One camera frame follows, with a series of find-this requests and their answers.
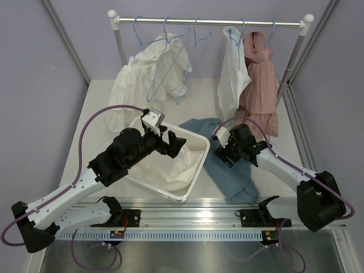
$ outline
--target metal pole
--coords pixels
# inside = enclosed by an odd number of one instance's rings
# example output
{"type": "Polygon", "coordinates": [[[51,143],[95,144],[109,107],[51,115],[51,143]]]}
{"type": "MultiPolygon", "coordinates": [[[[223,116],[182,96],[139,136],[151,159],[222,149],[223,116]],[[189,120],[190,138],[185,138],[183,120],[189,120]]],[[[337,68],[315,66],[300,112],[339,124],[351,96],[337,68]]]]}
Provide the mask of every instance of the metal pole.
{"type": "Polygon", "coordinates": [[[87,74],[86,69],[84,68],[80,58],[78,57],[76,50],[73,48],[73,45],[71,41],[69,40],[63,25],[61,24],[60,19],[58,18],[58,15],[56,14],[55,9],[53,8],[52,3],[49,0],[39,0],[39,2],[43,5],[45,11],[48,13],[53,25],[55,26],[59,37],[61,38],[62,42],[66,46],[66,49],[68,53],[70,54],[75,66],[77,67],[81,77],[84,79],[85,83],[87,85],[90,84],[90,77],[87,74]]]}
{"type": "Polygon", "coordinates": [[[297,64],[291,73],[291,77],[288,79],[290,85],[292,85],[293,82],[295,81],[295,78],[299,74],[302,65],[306,61],[306,58],[310,54],[312,48],[315,46],[317,39],[319,38],[322,30],[326,26],[329,18],[333,14],[333,12],[339,2],[340,2],[340,0],[331,0],[331,2],[328,4],[324,14],[322,15],[320,21],[318,22],[318,24],[316,26],[316,29],[314,30],[310,40],[308,41],[305,50],[303,51],[300,58],[298,59],[297,64]]]}
{"type": "Polygon", "coordinates": [[[114,31],[115,40],[116,40],[116,44],[118,46],[118,51],[119,51],[119,55],[120,55],[120,59],[121,59],[121,67],[123,67],[124,65],[127,64],[127,60],[126,60],[126,56],[125,56],[124,46],[121,41],[121,35],[120,35],[120,30],[119,30],[119,21],[118,21],[119,16],[116,13],[116,11],[114,11],[114,10],[109,10],[107,15],[110,18],[111,27],[114,31]]]}
{"type": "Polygon", "coordinates": [[[121,59],[121,67],[123,67],[124,65],[127,65],[127,60],[124,52],[124,46],[123,43],[121,42],[120,30],[114,30],[114,35],[116,44],[118,45],[119,55],[121,59]]]}
{"type": "MultiPolygon", "coordinates": [[[[165,19],[152,19],[152,18],[119,18],[119,23],[156,23],[163,24],[165,19]]],[[[167,19],[166,24],[194,24],[195,19],[167,19]]],[[[249,27],[272,27],[273,22],[251,22],[244,21],[245,26],[249,27]]],[[[232,20],[197,20],[196,24],[199,25],[214,25],[214,26],[243,26],[243,21],[232,20]]],[[[276,27],[297,27],[304,28],[305,24],[301,21],[299,23],[275,23],[276,27]]]]}
{"type": "Polygon", "coordinates": [[[282,80],[281,80],[281,82],[279,84],[279,88],[278,88],[278,92],[277,92],[277,105],[279,103],[280,98],[283,95],[283,91],[286,88],[287,81],[288,81],[289,76],[291,74],[291,70],[292,70],[293,65],[294,65],[294,63],[296,61],[298,53],[300,52],[300,48],[302,46],[303,40],[305,39],[305,36],[307,35],[307,32],[309,30],[309,27],[310,27],[311,23],[313,22],[313,19],[314,18],[313,18],[312,14],[307,14],[303,18],[303,22],[305,24],[305,27],[303,29],[301,29],[301,31],[300,31],[300,33],[298,35],[295,47],[293,48],[293,51],[292,51],[292,55],[291,55],[291,57],[289,59],[289,62],[287,64],[286,71],[284,71],[284,75],[283,75],[282,80]]]}

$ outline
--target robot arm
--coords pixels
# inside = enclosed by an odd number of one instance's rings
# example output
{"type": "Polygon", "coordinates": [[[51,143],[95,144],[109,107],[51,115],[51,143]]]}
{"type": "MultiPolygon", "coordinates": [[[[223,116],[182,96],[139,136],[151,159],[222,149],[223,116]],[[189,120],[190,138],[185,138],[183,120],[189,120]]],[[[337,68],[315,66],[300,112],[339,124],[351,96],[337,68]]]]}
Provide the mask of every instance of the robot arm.
{"type": "Polygon", "coordinates": [[[318,231],[346,213],[345,204],[326,189],[315,183],[314,177],[340,195],[334,177],[329,172],[294,168],[265,141],[256,142],[247,125],[238,125],[230,131],[220,128],[213,137],[220,141],[215,154],[229,167],[240,159],[265,169],[285,182],[297,194],[297,198],[273,196],[259,204],[261,215],[273,219],[300,220],[311,231],[318,231]]]}
{"type": "Polygon", "coordinates": [[[186,139],[177,138],[169,131],[169,144],[163,141],[163,133],[167,131],[161,125],[164,114],[146,109],[141,119],[144,136],[137,129],[124,129],[104,152],[89,162],[76,183],[68,183],[35,202],[18,202],[11,207],[15,218],[35,211],[17,223],[29,253],[47,247],[55,237],[70,230],[94,224],[117,224],[123,210],[114,197],[105,197],[83,208],[69,209],[125,177],[128,169],[154,151],[171,158],[178,155],[186,139]]]}

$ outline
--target pink garment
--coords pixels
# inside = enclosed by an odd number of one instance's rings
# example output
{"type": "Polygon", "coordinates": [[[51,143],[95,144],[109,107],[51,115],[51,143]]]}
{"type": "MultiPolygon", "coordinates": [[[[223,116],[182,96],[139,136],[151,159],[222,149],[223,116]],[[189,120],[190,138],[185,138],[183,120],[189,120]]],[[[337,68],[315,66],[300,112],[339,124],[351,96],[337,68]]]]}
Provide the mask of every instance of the pink garment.
{"type": "MultiPolygon", "coordinates": [[[[256,121],[267,135],[278,137],[278,116],[276,112],[277,86],[273,62],[273,52],[264,48],[267,42],[264,34],[253,31],[244,39],[244,54],[248,74],[252,82],[240,96],[237,116],[249,117],[256,121]]],[[[249,126],[255,138],[262,139],[259,129],[249,121],[239,121],[249,126]]]]}

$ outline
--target fabric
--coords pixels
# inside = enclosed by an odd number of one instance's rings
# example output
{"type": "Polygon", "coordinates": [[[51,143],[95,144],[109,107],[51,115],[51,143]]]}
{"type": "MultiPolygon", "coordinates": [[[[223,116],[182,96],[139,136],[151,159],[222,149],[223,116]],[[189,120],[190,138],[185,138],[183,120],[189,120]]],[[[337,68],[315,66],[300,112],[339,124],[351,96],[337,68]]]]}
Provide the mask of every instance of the fabric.
{"type": "Polygon", "coordinates": [[[232,118],[239,108],[239,98],[251,82],[244,60],[244,45],[240,32],[235,27],[225,27],[227,38],[220,83],[217,88],[218,104],[224,120],[232,118]]]}
{"type": "MultiPolygon", "coordinates": [[[[120,70],[115,79],[109,106],[129,104],[141,108],[154,107],[162,111],[161,102],[167,98],[167,93],[177,97],[180,89],[180,95],[186,92],[183,72],[191,72],[192,67],[188,65],[188,54],[183,43],[179,38],[173,39],[175,36],[167,34],[170,41],[167,47],[165,40],[156,41],[135,57],[129,58],[129,64],[120,70]]],[[[161,34],[156,40],[164,37],[161,34]]],[[[139,111],[132,109],[113,109],[108,112],[106,123],[110,131],[120,132],[139,115],[139,111]]]]}
{"type": "MultiPolygon", "coordinates": [[[[252,82],[240,97],[241,108],[236,116],[249,117],[256,121],[267,135],[278,137],[278,90],[274,65],[270,60],[273,52],[264,47],[266,42],[266,37],[258,31],[251,32],[244,39],[244,54],[252,82]]],[[[251,122],[241,120],[238,123],[246,123],[257,140],[263,138],[262,133],[251,122]]]]}
{"type": "Polygon", "coordinates": [[[186,145],[175,158],[154,151],[131,168],[129,176],[167,192],[177,191],[192,182],[203,155],[204,151],[191,151],[186,145]]]}
{"type": "Polygon", "coordinates": [[[250,163],[241,159],[232,168],[229,168],[214,154],[220,144],[218,141],[212,140],[211,136],[220,124],[218,118],[190,119],[180,127],[209,139],[210,150],[204,168],[226,198],[233,203],[255,202],[258,198],[258,191],[250,179],[250,163]]]}

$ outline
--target gray wall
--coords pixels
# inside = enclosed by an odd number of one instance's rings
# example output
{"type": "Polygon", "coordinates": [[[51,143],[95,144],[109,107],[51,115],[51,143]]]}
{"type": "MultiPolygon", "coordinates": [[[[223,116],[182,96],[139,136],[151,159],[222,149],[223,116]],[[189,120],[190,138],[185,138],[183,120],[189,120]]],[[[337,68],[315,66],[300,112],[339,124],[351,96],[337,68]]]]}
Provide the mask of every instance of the gray wall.
{"type": "Polygon", "coordinates": [[[364,253],[364,2],[341,1],[305,63],[293,91],[319,171],[334,174],[355,206],[348,227],[364,253]]]}
{"type": "MultiPolygon", "coordinates": [[[[75,50],[92,79],[113,79],[121,68],[116,43],[107,11],[115,9],[120,16],[187,18],[194,19],[230,19],[277,22],[299,22],[307,13],[317,19],[324,12],[329,0],[51,0],[75,50]]],[[[127,56],[134,55],[138,40],[133,31],[133,24],[123,24],[121,35],[127,56]]],[[[137,26],[143,41],[149,42],[163,33],[161,24],[143,24],[137,26]]],[[[182,34],[187,26],[168,25],[167,31],[182,34]]],[[[220,77],[221,64],[225,52],[225,39],[222,27],[197,26],[197,36],[203,37],[208,31],[213,32],[211,45],[201,64],[197,77],[220,77]]],[[[245,33],[257,28],[248,27],[245,33]]],[[[271,28],[259,28],[266,36],[271,28]]],[[[277,28],[272,38],[273,61],[277,76],[283,75],[293,46],[298,36],[295,28],[277,28]]],[[[192,43],[187,44],[192,52],[192,43]]],[[[192,65],[200,61],[196,52],[192,65]]]]}
{"type": "MultiPolygon", "coordinates": [[[[0,229],[15,202],[34,201],[60,181],[86,85],[40,3],[0,8],[0,229]]],[[[8,240],[21,242],[13,228],[8,240]]],[[[0,243],[0,272],[21,272],[24,247],[0,243]]]]}

